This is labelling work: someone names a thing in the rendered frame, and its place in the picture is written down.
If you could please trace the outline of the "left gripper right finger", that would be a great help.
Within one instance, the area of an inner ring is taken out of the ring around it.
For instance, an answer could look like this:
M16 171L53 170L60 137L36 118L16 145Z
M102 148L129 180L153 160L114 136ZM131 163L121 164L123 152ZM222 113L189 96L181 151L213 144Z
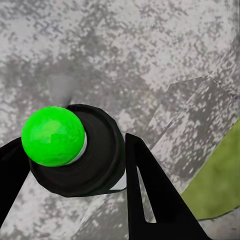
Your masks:
M129 240L210 240L144 141L125 135ZM145 220L137 167L156 219Z

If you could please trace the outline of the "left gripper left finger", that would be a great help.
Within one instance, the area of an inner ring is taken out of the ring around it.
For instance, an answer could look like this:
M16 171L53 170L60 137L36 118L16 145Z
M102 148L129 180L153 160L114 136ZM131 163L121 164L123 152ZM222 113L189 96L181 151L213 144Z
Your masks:
M0 227L31 170L28 157L21 137L0 147Z

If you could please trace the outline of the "insectifuge atomizer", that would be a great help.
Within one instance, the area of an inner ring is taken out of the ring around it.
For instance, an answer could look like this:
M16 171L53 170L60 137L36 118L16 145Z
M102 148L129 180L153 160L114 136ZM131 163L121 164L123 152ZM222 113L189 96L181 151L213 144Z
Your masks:
M116 121L100 108L69 105L76 79L55 75L46 84L54 106L34 112L21 132L37 182L66 198L125 190L126 142Z

